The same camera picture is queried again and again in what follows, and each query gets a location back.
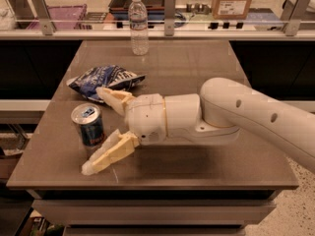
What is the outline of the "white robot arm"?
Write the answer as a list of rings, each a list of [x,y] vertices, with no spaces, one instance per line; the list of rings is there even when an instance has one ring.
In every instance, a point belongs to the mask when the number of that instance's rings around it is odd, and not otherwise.
[[[205,81],[198,94],[134,96],[98,88],[98,96],[123,116],[129,131],[114,131],[82,166],[93,175],[127,157],[139,145],[178,141],[222,145],[241,128],[282,149],[315,172],[315,115],[225,78]]]

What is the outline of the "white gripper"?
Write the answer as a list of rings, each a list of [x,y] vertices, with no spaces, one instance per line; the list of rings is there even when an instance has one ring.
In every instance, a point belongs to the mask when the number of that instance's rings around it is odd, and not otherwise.
[[[166,138],[165,104],[160,94],[142,94],[135,98],[131,92],[105,87],[98,87],[96,93],[117,114],[124,116],[126,110],[125,122],[131,132],[121,134],[115,130],[111,133],[82,165],[82,174],[86,176],[97,174],[129,156],[139,144],[148,146]]]

